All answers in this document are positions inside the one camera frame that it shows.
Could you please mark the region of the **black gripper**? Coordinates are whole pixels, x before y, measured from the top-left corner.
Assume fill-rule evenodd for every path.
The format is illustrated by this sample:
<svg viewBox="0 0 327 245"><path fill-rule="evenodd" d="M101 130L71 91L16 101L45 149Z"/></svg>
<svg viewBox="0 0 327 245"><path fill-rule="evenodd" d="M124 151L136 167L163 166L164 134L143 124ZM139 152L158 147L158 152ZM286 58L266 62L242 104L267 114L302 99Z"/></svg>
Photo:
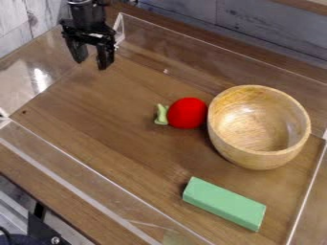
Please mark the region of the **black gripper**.
<svg viewBox="0 0 327 245"><path fill-rule="evenodd" d="M61 19L63 37L76 63L88 57L87 44L96 46L97 66L104 70L115 60L115 31L105 24L105 0L68 0L72 17Z"/></svg>

